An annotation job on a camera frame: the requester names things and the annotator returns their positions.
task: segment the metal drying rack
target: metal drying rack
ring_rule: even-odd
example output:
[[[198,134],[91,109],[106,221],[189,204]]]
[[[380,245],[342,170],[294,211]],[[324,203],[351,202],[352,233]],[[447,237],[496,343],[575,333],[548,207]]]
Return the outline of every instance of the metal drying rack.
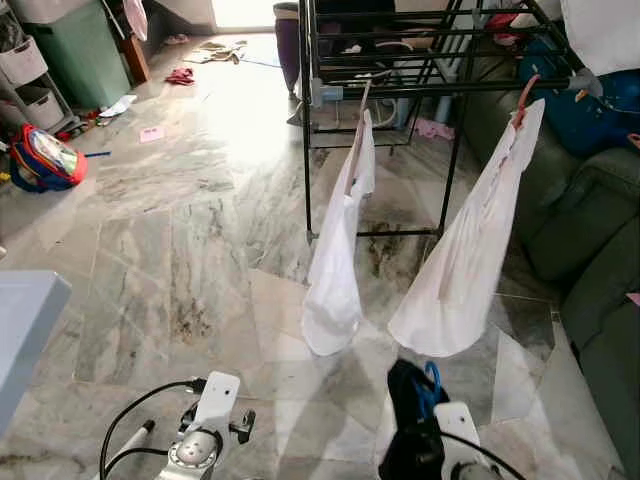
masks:
[[[416,101],[407,116],[405,127],[410,123],[406,139],[399,143],[381,143],[376,146],[409,145],[413,138],[416,119],[418,118],[424,97],[460,95],[462,106],[455,123],[455,136],[451,148],[451,159],[445,184],[444,197],[440,212],[440,220],[435,228],[417,230],[386,230],[358,232],[361,237],[392,236],[392,235],[437,235],[444,231],[451,187],[456,168],[456,160],[460,149],[462,125],[467,111],[468,94],[484,91],[521,90],[526,82],[519,79],[505,79],[489,81],[484,79],[472,80],[474,59],[477,57],[516,57],[525,56],[561,56],[577,73],[571,78],[547,78],[536,82],[536,89],[582,89],[589,88],[595,77],[584,68],[584,65],[554,23],[549,20],[535,0],[523,0],[522,8],[483,8],[483,0],[475,0],[475,8],[463,8],[468,0],[448,0],[446,9],[424,12],[352,12],[352,13],[318,13],[318,3],[322,0],[300,0],[299,6],[299,36],[300,36],[300,66],[301,66],[301,120],[304,145],[304,180],[307,239],[309,242],[316,238],[311,221],[311,174],[310,150],[317,148],[348,148],[351,145],[312,146],[312,134],[353,133],[353,128],[313,129],[311,125],[310,109],[312,104],[322,103],[323,89],[331,91],[332,100],[358,100],[363,97],[364,80],[371,79],[371,74],[386,70],[394,72],[391,82],[370,86],[370,99],[399,99],[410,98]],[[510,27],[485,30],[484,23],[489,15],[498,13],[530,13],[538,22],[537,26],[514,29]],[[472,28],[460,28],[456,18],[462,15],[470,16]],[[320,33],[320,24],[338,22],[341,24],[375,23],[384,31],[360,31],[341,33]],[[410,25],[411,31],[403,30]],[[546,34],[555,44],[545,54],[530,53],[526,50],[480,51],[478,42],[482,36],[496,33]],[[360,53],[323,54],[320,52],[319,42],[351,41],[369,42],[399,41],[405,38],[433,38],[431,47],[424,51],[410,53]],[[451,59],[465,61],[462,78],[451,78],[443,72],[442,62]],[[398,66],[397,62],[413,62],[411,67]],[[393,130],[383,127],[377,130]]]

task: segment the red clothes peg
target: red clothes peg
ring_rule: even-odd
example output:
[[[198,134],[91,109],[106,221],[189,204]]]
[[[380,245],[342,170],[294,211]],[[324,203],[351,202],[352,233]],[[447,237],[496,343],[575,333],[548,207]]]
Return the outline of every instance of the red clothes peg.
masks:
[[[524,118],[524,107],[527,102],[527,97],[529,96],[529,92],[533,88],[533,84],[536,83],[540,79],[540,74],[536,73],[533,77],[529,79],[527,84],[522,90],[522,94],[520,95],[520,99],[518,100],[518,113],[516,113],[515,118],[513,119],[513,127],[517,130],[522,125],[522,119]]]

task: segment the white cloth on rack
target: white cloth on rack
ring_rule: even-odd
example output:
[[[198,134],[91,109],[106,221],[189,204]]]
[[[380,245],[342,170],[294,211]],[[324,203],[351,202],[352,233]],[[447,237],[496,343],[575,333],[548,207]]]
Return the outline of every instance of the white cloth on rack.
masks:
[[[475,343],[500,276],[520,175],[538,138],[544,100],[528,109],[516,132],[511,122],[451,226],[420,269],[389,322],[405,347],[435,357]]]
[[[354,144],[333,188],[307,277],[311,287],[303,304],[302,333],[318,355],[331,355],[346,347],[362,319],[353,255],[360,200],[375,187],[369,110],[364,112],[359,128],[363,135],[358,158],[354,158]],[[345,195],[352,162],[357,162],[355,183],[351,195]]]
[[[567,37],[596,75],[640,68],[640,0],[562,0]]]

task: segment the green sofa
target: green sofa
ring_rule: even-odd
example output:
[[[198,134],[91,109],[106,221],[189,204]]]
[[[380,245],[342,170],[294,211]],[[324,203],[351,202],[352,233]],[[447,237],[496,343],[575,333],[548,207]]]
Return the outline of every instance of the green sofa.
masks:
[[[475,78],[514,75],[511,60],[476,58]],[[470,95],[464,130],[483,164],[518,97]],[[543,122],[522,176],[514,232],[537,275],[566,295],[562,322],[629,480],[640,478],[640,310],[625,294],[640,291],[639,213],[640,155],[612,148],[574,157]]]

